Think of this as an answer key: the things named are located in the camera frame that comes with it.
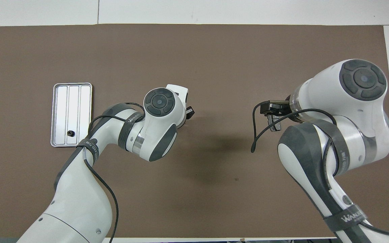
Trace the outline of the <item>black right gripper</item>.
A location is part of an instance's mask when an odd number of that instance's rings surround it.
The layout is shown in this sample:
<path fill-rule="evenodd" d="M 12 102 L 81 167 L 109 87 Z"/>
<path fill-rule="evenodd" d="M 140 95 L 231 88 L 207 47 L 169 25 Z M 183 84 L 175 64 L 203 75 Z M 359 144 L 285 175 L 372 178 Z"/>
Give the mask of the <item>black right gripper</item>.
<path fill-rule="evenodd" d="M 260 114 L 268 119 L 268 125 L 274 123 L 275 116 L 284 116 L 291 113 L 289 100 L 270 100 L 260 105 Z"/>

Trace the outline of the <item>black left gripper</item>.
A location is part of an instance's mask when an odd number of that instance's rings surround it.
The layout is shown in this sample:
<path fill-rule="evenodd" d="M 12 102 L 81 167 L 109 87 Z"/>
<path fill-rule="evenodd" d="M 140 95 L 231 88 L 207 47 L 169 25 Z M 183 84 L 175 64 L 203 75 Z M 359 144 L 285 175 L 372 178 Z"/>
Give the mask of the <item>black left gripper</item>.
<path fill-rule="evenodd" d="M 193 108 L 191 106 L 187 106 L 187 99 L 188 99 L 188 92 L 184 92 L 184 110 L 185 110 L 184 120 L 190 119 L 194 114 Z"/>

